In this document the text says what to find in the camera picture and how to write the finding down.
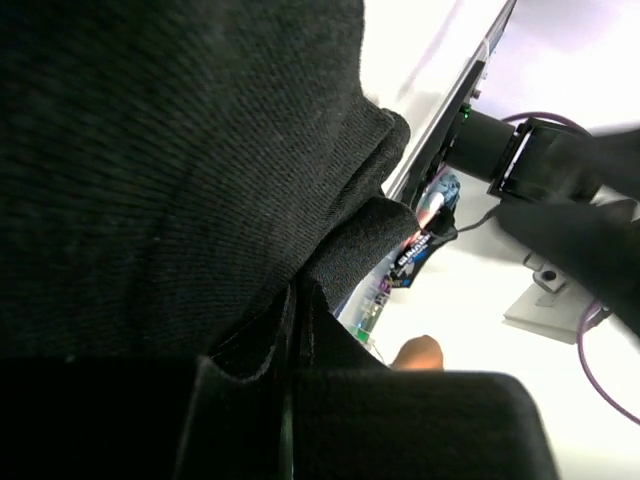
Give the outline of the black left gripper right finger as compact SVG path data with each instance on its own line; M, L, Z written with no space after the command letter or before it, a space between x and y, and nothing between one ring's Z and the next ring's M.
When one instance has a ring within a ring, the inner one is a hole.
M402 372L333 317L321 289L296 302L291 392L297 479L554 479L538 410L515 378Z

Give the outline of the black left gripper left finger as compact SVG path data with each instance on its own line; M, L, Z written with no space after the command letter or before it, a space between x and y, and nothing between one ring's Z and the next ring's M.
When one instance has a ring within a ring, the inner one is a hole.
M257 372L195 358L31 358L1 363L5 479L289 479L296 291Z

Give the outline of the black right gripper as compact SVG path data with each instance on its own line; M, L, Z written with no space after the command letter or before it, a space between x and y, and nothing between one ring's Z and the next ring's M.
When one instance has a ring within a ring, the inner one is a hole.
M601 301L639 334L639 221L636 202L501 205L499 227Z

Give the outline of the long black sock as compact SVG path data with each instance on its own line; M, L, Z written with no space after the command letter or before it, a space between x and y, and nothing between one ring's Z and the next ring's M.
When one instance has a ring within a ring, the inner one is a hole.
M211 353L411 234L360 1L5 1L1 354Z

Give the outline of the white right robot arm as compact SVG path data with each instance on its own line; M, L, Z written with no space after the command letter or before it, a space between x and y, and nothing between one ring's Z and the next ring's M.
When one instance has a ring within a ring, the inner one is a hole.
M573 330L611 314L639 333L639 133L596 136L532 117L519 126L474 113L445 163L485 182L491 217L528 248L539 315Z

